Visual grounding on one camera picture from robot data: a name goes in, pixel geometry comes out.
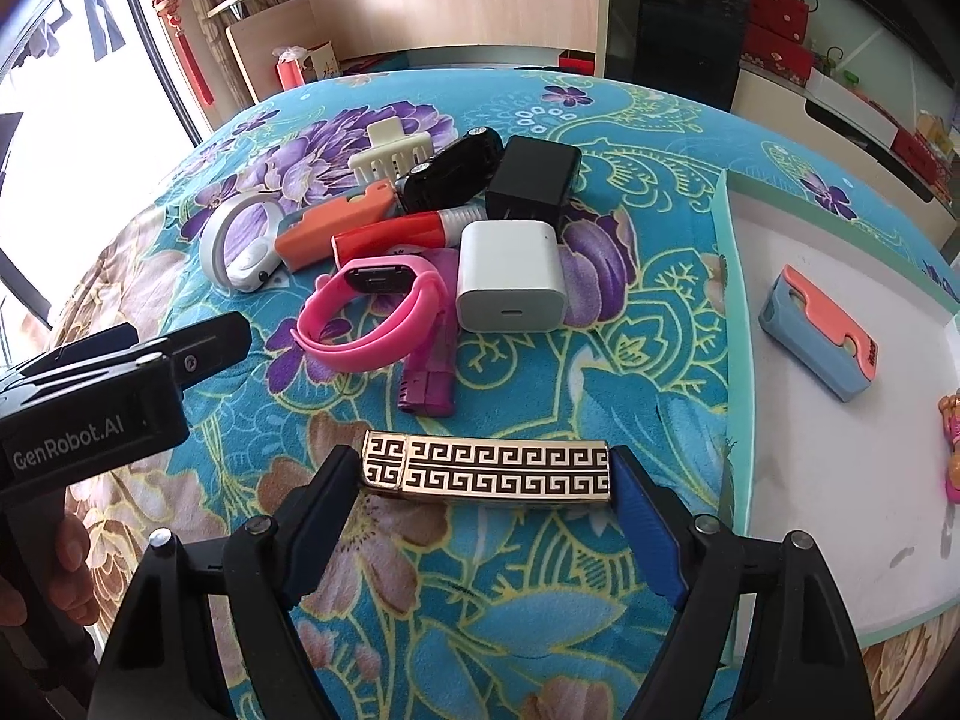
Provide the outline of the person's left hand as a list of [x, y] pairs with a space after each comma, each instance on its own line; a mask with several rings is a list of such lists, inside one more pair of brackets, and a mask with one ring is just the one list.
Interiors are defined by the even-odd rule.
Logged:
[[[55, 567], [47, 582], [47, 600], [78, 626], [93, 626], [99, 619], [93, 577], [86, 560], [91, 550], [88, 530], [73, 514], [64, 514], [52, 541]], [[0, 616], [3, 628], [18, 628], [28, 619], [26, 603], [5, 577], [0, 578]]]

